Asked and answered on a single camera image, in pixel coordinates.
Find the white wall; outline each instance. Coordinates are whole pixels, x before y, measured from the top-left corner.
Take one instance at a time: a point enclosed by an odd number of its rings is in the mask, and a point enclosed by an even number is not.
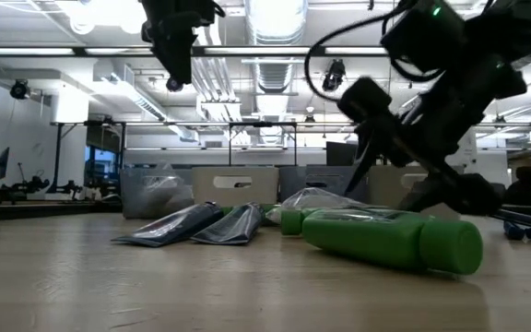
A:
[[[15,101],[8,89],[0,87],[0,153],[10,147],[3,183],[21,182],[19,162],[27,179],[42,170],[42,179],[52,180],[55,129],[50,119],[49,107],[41,108],[36,101]]]
[[[507,172],[508,161],[506,151],[483,150],[477,154],[477,170],[487,181],[509,186],[512,179]]]

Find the camera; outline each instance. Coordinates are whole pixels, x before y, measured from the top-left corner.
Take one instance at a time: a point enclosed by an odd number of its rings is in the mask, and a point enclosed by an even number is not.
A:
[[[334,59],[324,76],[323,91],[331,92],[339,88],[343,83],[343,76],[346,75],[346,66],[343,64],[343,60]]]
[[[180,92],[183,89],[183,84],[178,82],[175,78],[169,77],[165,85],[170,92]]]
[[[28,81],[25,79],[17,79],[16,84],[11,87],[9,95],[19,101],[24,101],[30,97],[30,87],[28,87]]]

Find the cable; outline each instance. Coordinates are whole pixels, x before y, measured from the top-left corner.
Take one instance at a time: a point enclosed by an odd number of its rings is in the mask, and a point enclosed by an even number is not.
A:
[[[65,13],[64,10],[32,10],[32,9],[19,8],[19,7],[4,4],[4,3],[0,3],[0,6],[9,8],[9,9],[14,9],[14,10],[17,10],[23,13],[31,13],[31,14],[64,14]]]
[[[214,3],[214,9],[215,9],[215,12],[217,13],[218,16],[224,18],[227,16],[227,13],[225,13],[225,10],[222,9],[222,7],[217,4],[216,2]]]
[[[309,88],[313,91],[313,93],[315,95],[317,95],[319,98],[322,98],[323,100],[326,100],[326,101],[332,101],[332,102],[338,102],[339,101],[339,98],[334,98],[334,97],[330,97],[330,96],[325,95],[323,92],[319,91],[317,89],[317,87],[313,84],[313,79],[311,78],[311,58],[313,57],[314,51],[316,51],[324,43],[329,42],[330,40],[334,39],[335,37],[337,37],[339,35],[342,35],[342,34],[344,34],[346,32],[349,32],[349,31],[352,31],[352,30],[355,30],[355,29],[359,29],[359,28],[365,27],[365,26],[370,25],[372,23],[376,23],[376,22],[380,22],[380,21],[383,21],[383,20],[386,20],[386,19],[393,18],[393,17],[401,14],[402,12],[404,12],[407,8],[408,8],[408,6],[398,6],[397,8],[393,9],[392,11],[390,11],[390,12],[384,14],[384,15],[380,15],[380,16],[375,17],[375,18],[364,19],[364,20],[358,21],[358,22],[354,22],[354,23],[349,24],[349,25],[347,25],[347,26],[345,26],[345,27],[343,27],[341,29],[335,30],[335,31],[327,34],[322,39],[320,39],[318,42],[316,42],[311,47],[311,49],[306,54],[306,56],[304,57],[304,78],[306,79],[306,83],[309,85]]]

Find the wooden table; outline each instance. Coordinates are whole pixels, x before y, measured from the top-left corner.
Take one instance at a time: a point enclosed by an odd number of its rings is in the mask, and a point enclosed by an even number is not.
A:
[[[143,221],[0,221],[0,331],[531,331],[531,243],[477,220],[480,271],[417,276],[262,229],[246,247],[110,243]]]

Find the robotic arm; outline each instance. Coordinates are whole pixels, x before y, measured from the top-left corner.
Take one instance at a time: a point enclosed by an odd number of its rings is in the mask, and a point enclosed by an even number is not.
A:
[[[213,0],[139,1],[147,14],[141,38],[152,43],[151,52],[170,73],[168,89],[192,83],[190,52],[197,37],[193,28],[213,24],[215,15],[224,18],[224,10]]]
[[[521,72],[511,62],[531,54],[531,0],[491,3],[482,15],[464,21],[443,0],[403,0],[393,12],[332,32],[312,47],[305,59],[311,89],[336,102],[358,125],[358,166],[348,191],[383,155],[396,167],[417,161],[429,174],[414,186],[399,209],[421,211],[445,203],[463,214],[488,215],[500,208],[501,198],[482,176],[458,174],[445,162],[446,156],[458,150],[460,138],[482,121],[493,100],[527,91]],[[340,100],[316,89],[308,77],[316,48],[374,22],[382,21],[385,31],[388,20],[398,15],[399,20],[381,40],[391,65],[411,81],[439,78],[421,95],[418,107],[402,115],[392,114],[388,109],[391,97],[370,77],[361,77]],[[401,62],[431,73],[408,73]]]

